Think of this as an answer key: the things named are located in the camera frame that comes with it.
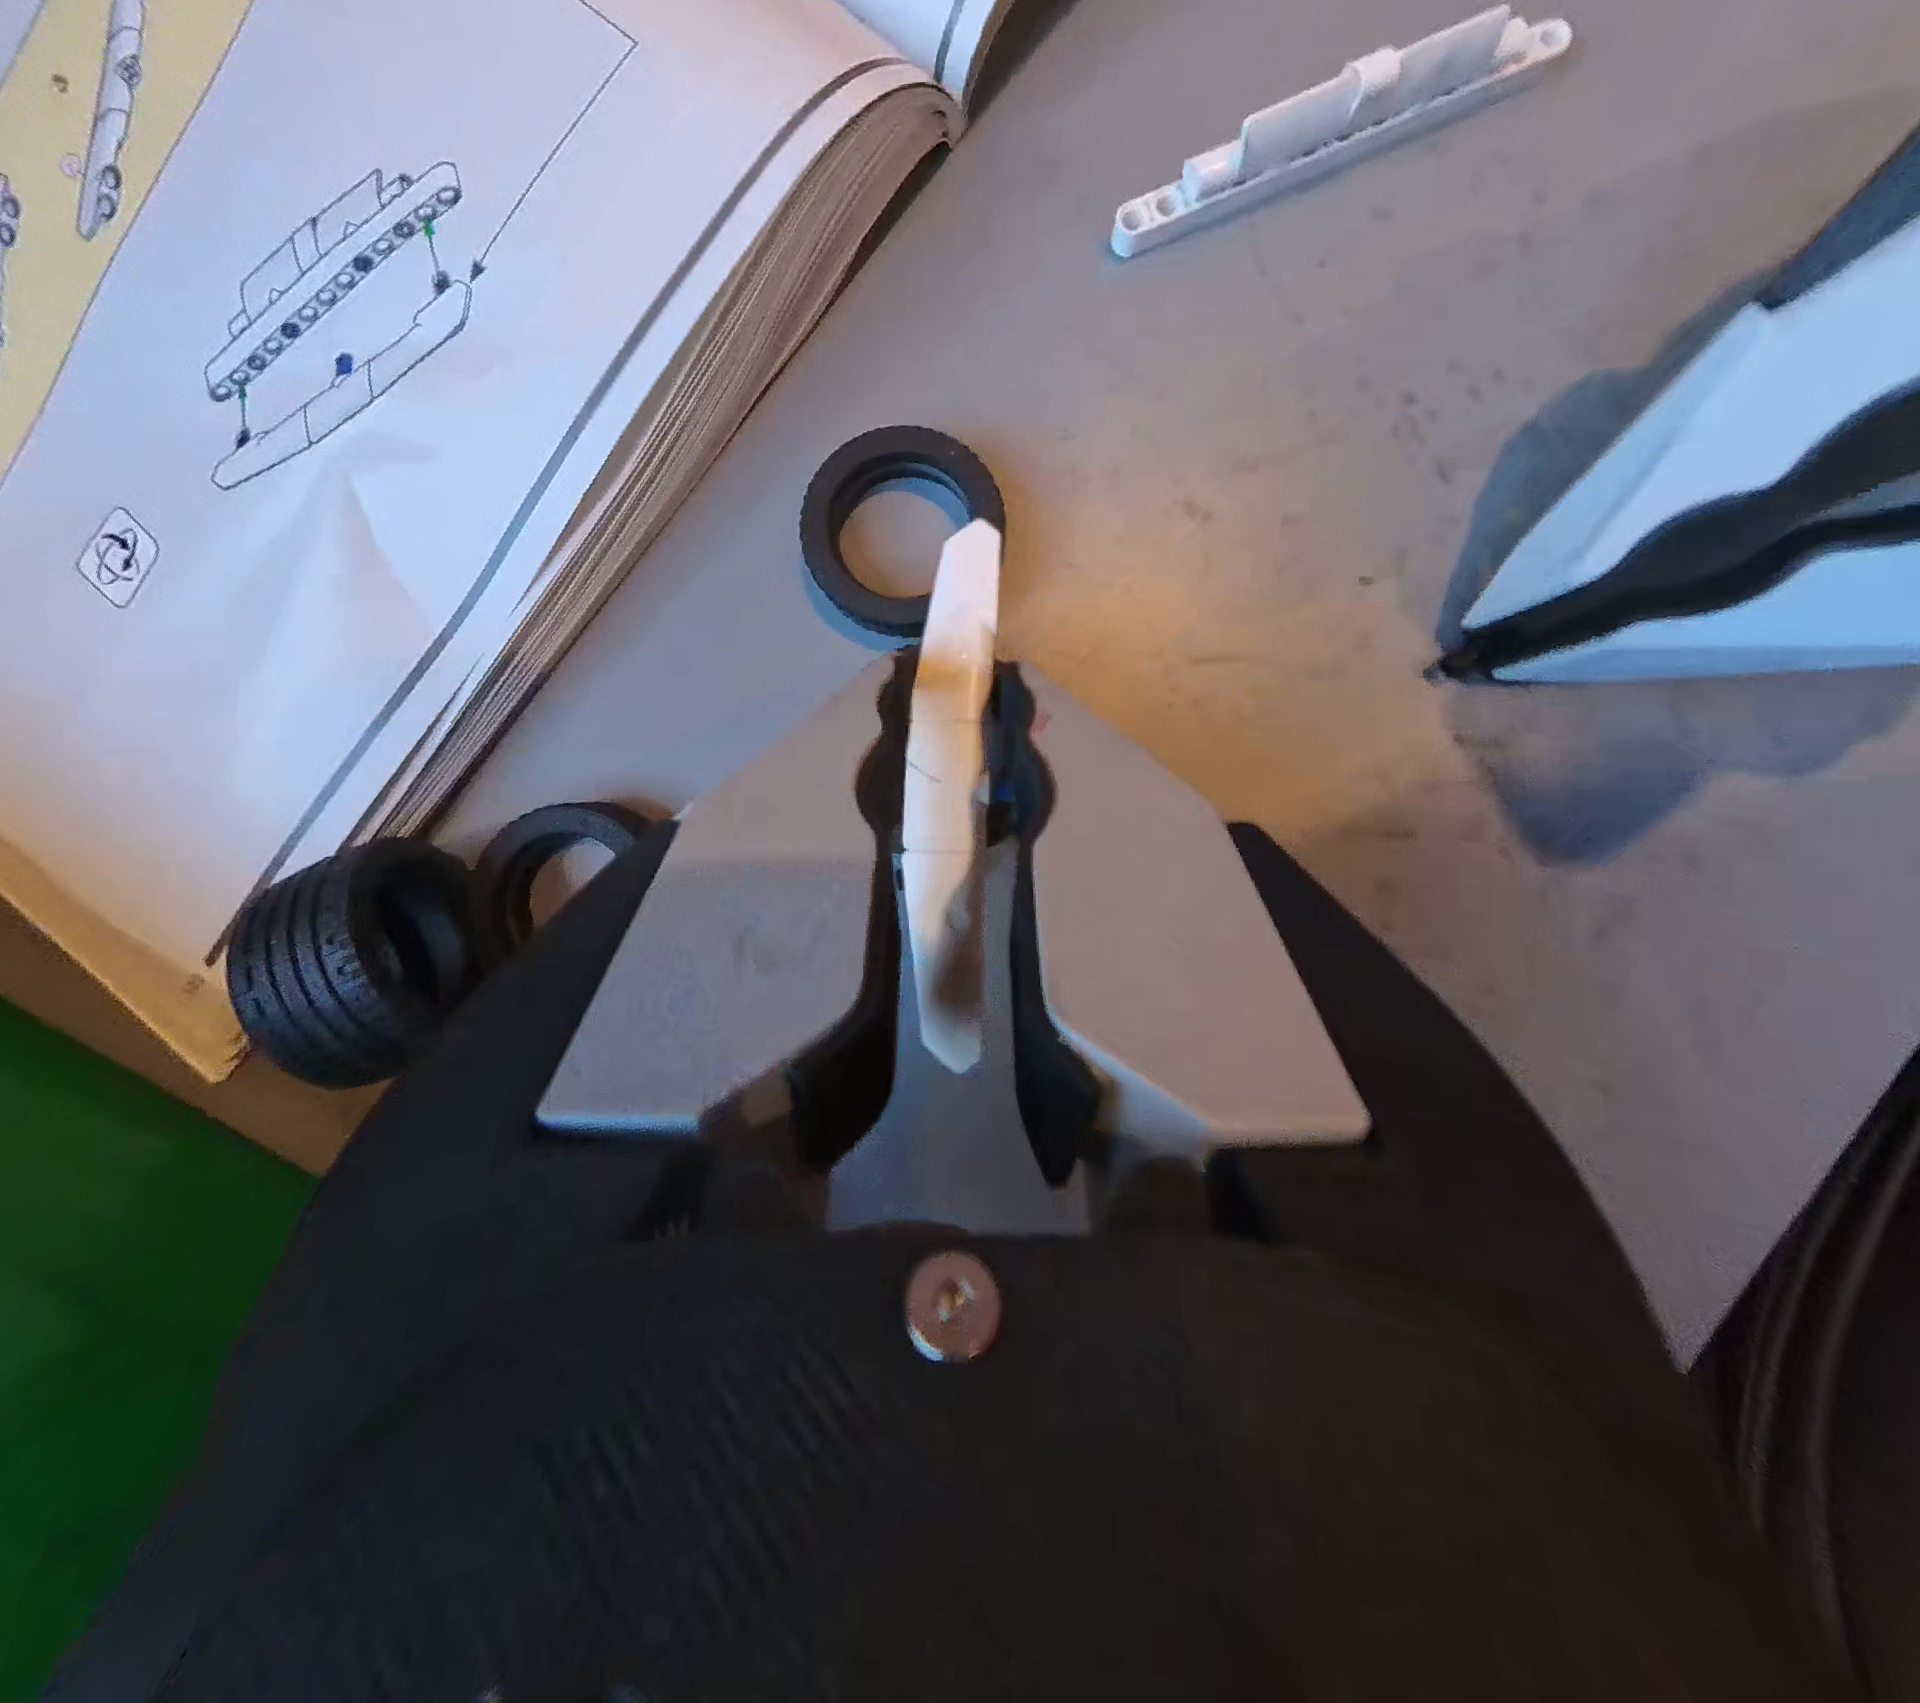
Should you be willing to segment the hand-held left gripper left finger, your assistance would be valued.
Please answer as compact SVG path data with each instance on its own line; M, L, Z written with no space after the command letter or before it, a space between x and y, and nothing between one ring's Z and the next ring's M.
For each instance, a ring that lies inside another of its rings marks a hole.
M558 1137L779 1126L812 1172L880 1120L895 1073L905 706L874 658L681 805L537 1101Z

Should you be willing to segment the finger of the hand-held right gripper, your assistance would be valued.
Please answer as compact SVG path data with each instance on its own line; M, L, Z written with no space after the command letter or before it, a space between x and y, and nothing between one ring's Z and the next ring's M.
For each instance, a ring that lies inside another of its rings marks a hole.
M1802 513L1760 495L1677 513L1609 571L1475 617L1475 684L1677 684L1920 653L1920 496Z
M1743 303L1525 531L1459 620L1584 586L1662 524L1760 495L1802 513L1914 490L1920 252L1871 247L1786 308Z

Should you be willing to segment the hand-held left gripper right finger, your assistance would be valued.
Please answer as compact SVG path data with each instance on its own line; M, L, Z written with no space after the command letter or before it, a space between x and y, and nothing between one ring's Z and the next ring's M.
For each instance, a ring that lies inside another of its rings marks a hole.
M1353 1146L1374 1120L1231 834L1137 741L1032 668L996 671L996 743L1032 766L1017 838L1017 1101L1061 1188L1112 1154Z

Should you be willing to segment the long white pointed panel piece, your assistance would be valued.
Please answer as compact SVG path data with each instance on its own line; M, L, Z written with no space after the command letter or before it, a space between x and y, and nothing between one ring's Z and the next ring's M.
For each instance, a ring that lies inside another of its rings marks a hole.
M986 996L986 805L1002 536L976 520L938 556L901 772L901 924L927 1055L969 1073Z

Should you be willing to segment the grey desk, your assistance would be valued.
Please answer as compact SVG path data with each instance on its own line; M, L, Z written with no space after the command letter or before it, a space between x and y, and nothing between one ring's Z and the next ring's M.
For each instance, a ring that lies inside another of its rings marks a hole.
M1112 256L1250 110L1495 5L1574 49ZM954 431L1006 496L1002 653L1445 992L1692 1357L1914 1044L1914 668L1421 671L1910 129L1914 0L1017 0L964 135L421 826L695 803L874 663L800 577L814 466Z

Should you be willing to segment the black rubber toy tyre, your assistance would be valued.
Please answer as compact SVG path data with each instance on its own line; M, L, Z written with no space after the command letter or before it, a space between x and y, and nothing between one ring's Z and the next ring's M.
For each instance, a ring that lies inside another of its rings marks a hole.
M542 803L511 820L472 866L476 973L485 979L511 961L620 857L662 829L666 820L626 803Z
M485 968L467 862L386 834L276 880L235 919L228 998L271 1066L362 1089L408 1071Z
M874 428L840 444L812 476L798 513L798 550L824 602L864 635L917 643L927 635L930 593L874 593L848 556L848 520L893 485L935 485L957 510L957 526L991 524L1006 531L1002 495L986 462L938 428Z

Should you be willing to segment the white beam with cylinders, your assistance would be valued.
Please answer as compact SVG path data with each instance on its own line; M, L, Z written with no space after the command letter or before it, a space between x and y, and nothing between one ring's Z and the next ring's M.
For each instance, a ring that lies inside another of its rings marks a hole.
M1566 18L1525 19L1495 5L1411 47L1360 52L1330 82L1250 110L1233 138L1194 151L1181 178L1118 203L1112 256L1137 259L1250 205L1331 183L1525 91L1569 49Z

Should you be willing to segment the green plastic bin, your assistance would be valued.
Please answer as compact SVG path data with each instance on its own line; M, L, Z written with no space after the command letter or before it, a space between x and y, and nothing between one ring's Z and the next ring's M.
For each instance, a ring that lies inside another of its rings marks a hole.
M38 1698L205 1431L318 1175L0 1011L0 1694Z

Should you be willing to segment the person's black garment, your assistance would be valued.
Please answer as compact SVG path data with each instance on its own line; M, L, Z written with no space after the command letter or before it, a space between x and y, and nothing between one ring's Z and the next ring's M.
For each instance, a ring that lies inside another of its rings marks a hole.
M1920 1694L1920 1062L1689 1368L1769 1553L1871 1698Z

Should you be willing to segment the open instruction booklet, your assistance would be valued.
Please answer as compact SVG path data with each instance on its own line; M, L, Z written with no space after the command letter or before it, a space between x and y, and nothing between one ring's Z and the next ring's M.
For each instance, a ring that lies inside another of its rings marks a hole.
M6 0L6 903L247 1055L966 129L1017 0Z

